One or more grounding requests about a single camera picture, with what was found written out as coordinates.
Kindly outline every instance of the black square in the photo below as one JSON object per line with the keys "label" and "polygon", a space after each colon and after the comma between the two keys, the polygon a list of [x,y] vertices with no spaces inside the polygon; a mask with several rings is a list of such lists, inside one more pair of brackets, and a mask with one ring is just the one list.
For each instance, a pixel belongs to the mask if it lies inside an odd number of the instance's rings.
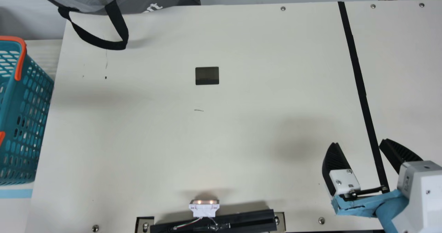
{"label": "black square", "polygon": [[215,67],[197,67],[195,68],[196,85],[219,85],[219,68]]}

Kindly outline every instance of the screw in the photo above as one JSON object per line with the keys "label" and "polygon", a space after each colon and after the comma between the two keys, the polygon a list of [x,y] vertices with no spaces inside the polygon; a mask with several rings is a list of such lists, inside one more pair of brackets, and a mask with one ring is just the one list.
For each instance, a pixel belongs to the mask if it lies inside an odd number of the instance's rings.
{"label": "screw", "polygon": [[144,223],[143,224],[143,232],[147,232],[147,229],[149,228],[149,224],[148,223]]}

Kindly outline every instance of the teal plastic basket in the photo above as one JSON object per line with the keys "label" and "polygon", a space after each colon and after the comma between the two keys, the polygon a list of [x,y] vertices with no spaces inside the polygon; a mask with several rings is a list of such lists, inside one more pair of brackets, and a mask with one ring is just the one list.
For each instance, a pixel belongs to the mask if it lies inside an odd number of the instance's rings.
{"label": "teal plastic basket", "polygon": [[24,40],[0,36],[0,185],[35,179],[53,87]]}

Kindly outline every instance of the blue tape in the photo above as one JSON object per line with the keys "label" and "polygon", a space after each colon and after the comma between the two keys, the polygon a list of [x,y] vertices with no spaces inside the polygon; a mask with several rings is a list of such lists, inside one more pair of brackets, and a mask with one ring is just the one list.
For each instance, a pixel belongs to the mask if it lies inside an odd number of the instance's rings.
{"label": "blue tape", "polygon": [[398,189],[384,194],[361,198],[359,200],[344,201],[339,195],[333,197],[331,204],[336,215],[352,215],[360,217],[376,217],[376,209],[388,200],[400,198],[404,195]]}
{"label": "blue tape", "polygon": [[30,198],[32,189],[0,190],[0,198]]}

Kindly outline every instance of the basket hole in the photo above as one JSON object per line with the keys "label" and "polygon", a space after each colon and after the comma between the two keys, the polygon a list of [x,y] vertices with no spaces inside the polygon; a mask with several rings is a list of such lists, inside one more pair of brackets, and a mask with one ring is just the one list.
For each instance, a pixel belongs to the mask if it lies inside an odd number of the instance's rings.
{"label": "basket hole", "polygon": [[20,112],[23,113],[25,111],[25,101],[22,101],[22,103],[20,104]]}
{"label": "basket hole", "polygon": [[16,151],[16,143],[12,142],[11,144],[11,153],[14,153]]}
{"label": "basket hole", "polygon": [[25,75],[25,77],[23,78],[23,84],[26,85],[28,80],[29,80],[29,77],[27,75]]}
{"label": "basket hole", "polygon": [[7,140],[6,141],[6,151],[9,151],[11,149],[11,141]]}

